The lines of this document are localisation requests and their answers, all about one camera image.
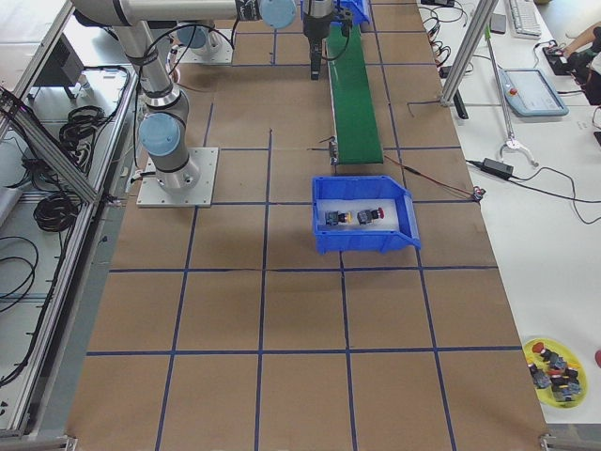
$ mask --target blue plastic bin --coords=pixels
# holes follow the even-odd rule
[[[317,202],[324,199],[391,199],[396,206],[399,230],[336,230],[323,225]],[[320,254],[329,251],[379,251],[422,248],[411,193],[387,176],[313,178],[313,230]]]
[[[369,4],[367,0],[340,0],[340,6],[348,8],[353,13],[353,25],[369,23]],[[302,0],[300,0],[300,11],[302,14]]]

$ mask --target brown cardboard floor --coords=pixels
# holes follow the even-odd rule
[[[470,178],[416,6],[363,35],[387,156]],[[544,420],[478,205],[386,161],[423,250],[316,252],[329,83],[296,22],[240,27],[231,68],[182,68],[189,145],[222,148],[210,210],[131,197],[68,433],[83,451],[536,450]]]

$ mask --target green conveyor belt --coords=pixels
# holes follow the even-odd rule
[[[328,56],[340,54],[346,41],[340,28],[333,27],[327,40]],[[329,65],[338,163],[382,163],[382,146],[358,26],[352,28],[348,47],[343,55],[329,62]]]

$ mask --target yellow plate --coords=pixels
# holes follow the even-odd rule
[[[551,392],[551,387],[548,388],[537,388],[536,395],[538,396],[538,400],[544,402],[548,406],[557,407],[559,409],[569,409],[572,407],[576,407],[578,404],[582,402],[582,399],[586,396],[587,392],[587,383],[586,383],[586,375],[584,374],[584,369],[580,364],[580,361],[576,358],[574,353],[569,350],[566,346],[558,343],[555,340],[551,340],[550,338],[535,338],[534,340],[529,341],[524,345],[524,354],[526,355],[526,360],[530,362],[534,362],[539,369],[543,371],[548,371],[548,364],[543,362],[543,358],[536,352],[532,350],[532,346],[534,346],[539,341],[545,343],[545,348],[548,350],[552,350],[553,352],[557,352],[560,354],[565,362],[568,363],[568,366],[573,367],[578,371],[578,381],[580,382],[580,388],[582,391],[579,395],[574,395],[573,401],[568,402],[558,402],[553,397],[553,392]]]

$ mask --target hand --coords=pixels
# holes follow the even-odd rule
[[[563,56],[565,56],[566,58],[568,58],[576,49],[572,48],[571,46],[567,45],[563,48]]]

